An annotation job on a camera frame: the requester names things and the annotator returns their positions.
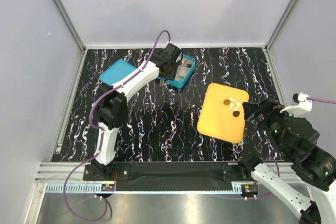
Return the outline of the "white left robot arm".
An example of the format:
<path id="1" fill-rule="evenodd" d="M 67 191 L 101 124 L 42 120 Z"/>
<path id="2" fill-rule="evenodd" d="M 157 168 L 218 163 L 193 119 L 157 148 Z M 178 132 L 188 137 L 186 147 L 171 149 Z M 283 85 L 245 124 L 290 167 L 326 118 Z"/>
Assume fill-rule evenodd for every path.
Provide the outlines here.
<path id="1" fill-rule="evenodd" d="M 99 130 L 97 148 L 90 159 L 99 178 L 107 180 L 113 175 L 116 138 L 119 128 L 129 119 L 129 100 L 158 77 L 174 80 L 182 59 L 182 49 L 169 43 L 158 53 L 152 49 L 148 59 L 122 80 L 111 86 L 102 84 L 102 94 L 93 104 L 89 114 L 90 126 Z"/>

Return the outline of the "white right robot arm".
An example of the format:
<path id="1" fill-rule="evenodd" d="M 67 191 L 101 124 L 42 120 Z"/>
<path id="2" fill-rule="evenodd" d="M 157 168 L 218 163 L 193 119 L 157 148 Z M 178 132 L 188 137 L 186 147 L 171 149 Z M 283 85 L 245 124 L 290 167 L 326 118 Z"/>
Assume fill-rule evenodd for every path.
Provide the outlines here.
<path id="1" fill-rule="evenodd" d="M 270 134 L 310 196 L 302 197 L 252 153 L 238 162 L 239 176 L 264 185 L 299 223 L 335 223 L 335 157 L 317 146 L 319 132 L 306 118 L 295 117 L 289 107 L 272 99 L 244 102 L 242 107 L 247 122 L 262 116 L 257 126 Z"/>

